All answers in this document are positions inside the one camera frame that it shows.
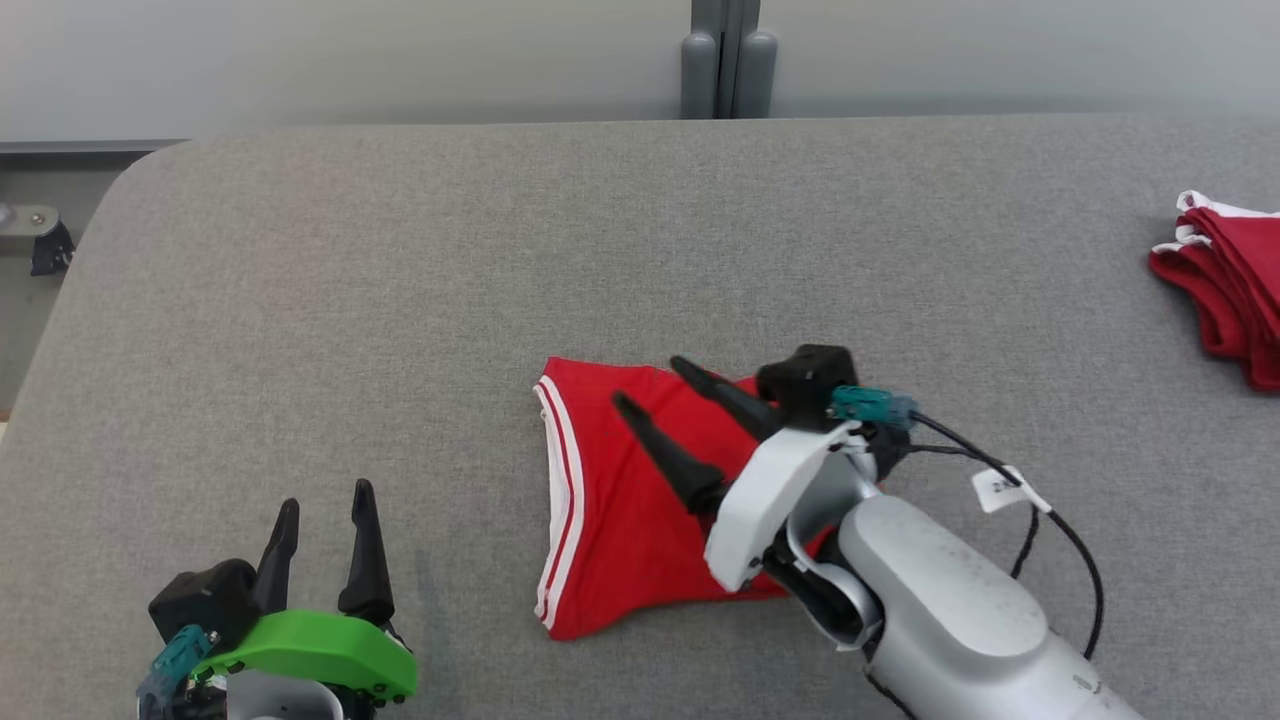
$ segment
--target green plastic part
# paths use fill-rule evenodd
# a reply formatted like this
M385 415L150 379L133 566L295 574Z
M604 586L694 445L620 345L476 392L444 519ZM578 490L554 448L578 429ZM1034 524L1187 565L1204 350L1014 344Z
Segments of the green plastic part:
M206 669L225 675L233 666L365 691L388 702L417 692L413 653L366 620L315 610L264 615L239 647L206 659L192 675Z

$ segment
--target gray fabric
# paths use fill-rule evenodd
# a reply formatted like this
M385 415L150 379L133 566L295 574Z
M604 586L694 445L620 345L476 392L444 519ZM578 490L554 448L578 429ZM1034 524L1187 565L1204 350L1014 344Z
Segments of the gray fabric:
M788 601L532 615L548 355L746 374L854 348L1004 457L1107 580L1097 664L1148 717L1280 711L1277 418L1146 251L1179 191L1280 208L1280 126L973 117L292 129L160 151L93 219L0 448L0 716L119 717L177 571L256 561L333 609L357 477L422 693L394 717L895 717ZM975 468L892 487L1001 564ZM1088 578L1025 575L1083 644Z

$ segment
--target metal bracket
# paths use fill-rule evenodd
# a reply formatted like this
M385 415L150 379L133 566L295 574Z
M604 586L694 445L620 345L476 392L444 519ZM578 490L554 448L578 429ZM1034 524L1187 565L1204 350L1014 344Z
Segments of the metal bracket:
M31 274L51 275L65 270L76 255L72 233L58 210L49 205L9 205L0 202L0 238L31 237Z
M767 118L778 41L758 29L760 0L692 0L680 44L680 117Z

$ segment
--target gray floor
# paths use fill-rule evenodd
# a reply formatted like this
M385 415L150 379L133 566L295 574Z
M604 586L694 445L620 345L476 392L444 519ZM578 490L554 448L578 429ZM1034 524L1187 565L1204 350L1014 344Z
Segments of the gray floor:
M79 243L97 204L138 154L0 155L0 199L58 208ZM0 413L13 407L61 277L31 277L29 241L0 240Z

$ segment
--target folded red garment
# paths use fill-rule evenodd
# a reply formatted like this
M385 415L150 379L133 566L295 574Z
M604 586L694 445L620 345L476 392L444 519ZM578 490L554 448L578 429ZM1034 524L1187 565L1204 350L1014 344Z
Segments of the folded red garment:
M754 380L739 384L755 391ZM579 638L654 605L783 594L763 575L739 593L712 578L701 527L618 416L611 401L618 389L728 479L758 445L672 373L548 360L534 392L547 425L550 552L534 611L550 637Z
M1201 340L1240 363L1257 391L1280 391L1280 214L1194 192L1178 200L1175 241L1152 249L1151 269L1192 295Z

